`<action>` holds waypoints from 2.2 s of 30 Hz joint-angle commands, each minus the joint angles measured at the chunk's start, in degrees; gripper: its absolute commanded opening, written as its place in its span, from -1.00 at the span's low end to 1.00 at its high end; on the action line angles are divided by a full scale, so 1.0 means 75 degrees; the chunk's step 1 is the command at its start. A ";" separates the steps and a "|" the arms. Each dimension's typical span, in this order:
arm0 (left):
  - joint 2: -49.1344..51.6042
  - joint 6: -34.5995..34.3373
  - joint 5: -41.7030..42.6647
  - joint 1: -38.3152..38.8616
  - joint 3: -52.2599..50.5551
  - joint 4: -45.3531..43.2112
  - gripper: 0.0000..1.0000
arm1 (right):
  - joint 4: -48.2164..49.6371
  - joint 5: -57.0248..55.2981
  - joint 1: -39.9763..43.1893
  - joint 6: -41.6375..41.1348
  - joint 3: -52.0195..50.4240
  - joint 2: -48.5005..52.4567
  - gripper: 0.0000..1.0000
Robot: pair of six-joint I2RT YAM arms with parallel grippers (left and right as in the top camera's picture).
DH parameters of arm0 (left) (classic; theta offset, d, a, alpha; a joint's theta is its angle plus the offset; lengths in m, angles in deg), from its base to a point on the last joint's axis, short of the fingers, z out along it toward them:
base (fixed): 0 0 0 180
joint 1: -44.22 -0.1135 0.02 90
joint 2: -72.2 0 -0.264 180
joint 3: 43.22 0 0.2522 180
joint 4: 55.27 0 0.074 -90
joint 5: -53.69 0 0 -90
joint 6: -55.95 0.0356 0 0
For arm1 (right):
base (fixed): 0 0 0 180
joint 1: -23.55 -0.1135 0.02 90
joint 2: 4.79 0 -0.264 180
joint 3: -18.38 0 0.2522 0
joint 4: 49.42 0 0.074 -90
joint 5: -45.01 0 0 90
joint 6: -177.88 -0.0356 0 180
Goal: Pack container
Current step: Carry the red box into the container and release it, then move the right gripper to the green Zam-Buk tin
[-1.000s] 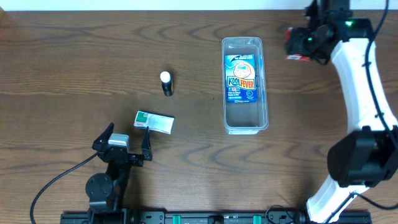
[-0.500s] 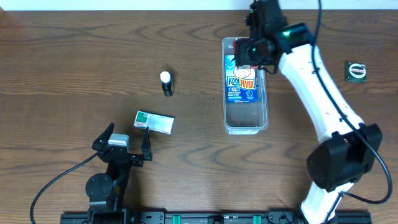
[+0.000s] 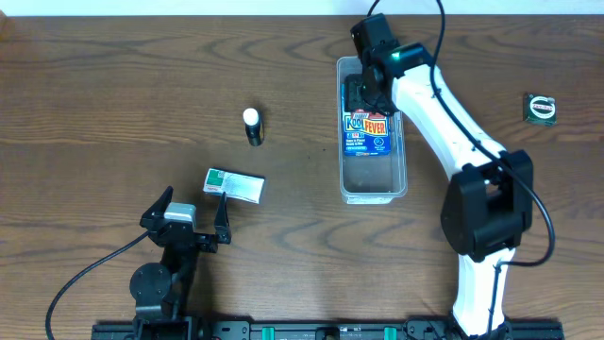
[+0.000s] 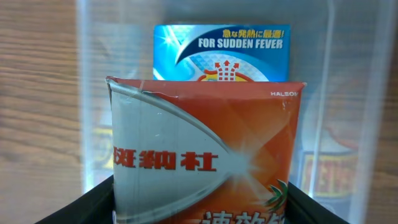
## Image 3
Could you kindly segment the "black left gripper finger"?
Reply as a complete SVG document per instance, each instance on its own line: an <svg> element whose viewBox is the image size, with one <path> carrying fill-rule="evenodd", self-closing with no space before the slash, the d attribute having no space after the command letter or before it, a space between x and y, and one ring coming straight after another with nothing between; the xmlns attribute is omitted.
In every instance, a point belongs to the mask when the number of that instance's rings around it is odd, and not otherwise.
<svg viewBox="0 0 604 340"><path fill-rule="evenodd" d="M231 243L231 230L227 215L227 194L222 193L214 218L214 229L218 244Z"/></svg>
<svg viewBox="0 0 604 340"><path fill-rule="evenodd" d="M158 200L143 213L140 220L141 227L157 227L162 224L164 214L172 201L173 192L173 187L168 186Z"/></svg>

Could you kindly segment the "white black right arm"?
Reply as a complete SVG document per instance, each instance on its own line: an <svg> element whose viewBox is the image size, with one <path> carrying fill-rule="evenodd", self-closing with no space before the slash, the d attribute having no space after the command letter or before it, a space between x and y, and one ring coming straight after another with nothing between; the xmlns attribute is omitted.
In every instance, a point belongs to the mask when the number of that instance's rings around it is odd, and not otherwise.
<svg viewBox="0 0 604 340"><path fill-rule="evenodd" d="M357 71L340 71L341 139L358 132L365 143L387 141L403 113L418 128L449 179L441 212L447 242L459 255L453 329L463 339L507 334L502 298L507 267L532 220L533 165L509 153L471 118L445 84L436 53L401 45L382 14L354 25Z"/></svg>

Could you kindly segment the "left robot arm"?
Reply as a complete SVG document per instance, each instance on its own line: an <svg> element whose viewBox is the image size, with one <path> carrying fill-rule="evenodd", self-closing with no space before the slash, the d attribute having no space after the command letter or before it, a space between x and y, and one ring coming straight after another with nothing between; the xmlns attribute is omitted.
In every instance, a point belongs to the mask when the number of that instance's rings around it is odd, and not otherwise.
<svg viewBox="0 0 604 340"><path fill-rule="evenodd" d="M196 231L195 206L174 203L173 191L167 187L140 220L163 252L159 262L142 265L130 279L134 340L211 338L209 323L186 309L199 254L216 252L218 237Z"/></svg>

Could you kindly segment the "blue Kool Fever box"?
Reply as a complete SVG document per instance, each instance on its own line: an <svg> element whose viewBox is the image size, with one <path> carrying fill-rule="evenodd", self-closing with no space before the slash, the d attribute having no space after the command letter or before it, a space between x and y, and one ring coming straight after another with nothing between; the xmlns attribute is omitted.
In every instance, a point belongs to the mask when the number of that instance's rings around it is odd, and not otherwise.
<svg viewBox="0 0 604 340"><path fill-rule="evenodd" d="M360 88L360 83L354 79L348 79L341 86L344 155L387 156L392 151L390 120L364 102Z"/></svg>

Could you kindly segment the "green round tin box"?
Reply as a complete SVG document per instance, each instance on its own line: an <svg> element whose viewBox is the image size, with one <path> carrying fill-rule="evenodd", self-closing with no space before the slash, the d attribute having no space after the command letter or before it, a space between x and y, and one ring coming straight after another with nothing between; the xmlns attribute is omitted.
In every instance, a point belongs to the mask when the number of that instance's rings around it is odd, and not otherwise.
<svg viewBox="0 0 604 340"><path fill-rule="evenodd" d="M540 126L557 124L556 100L551 96L526 93L523 98L523 120Z"/></svg>

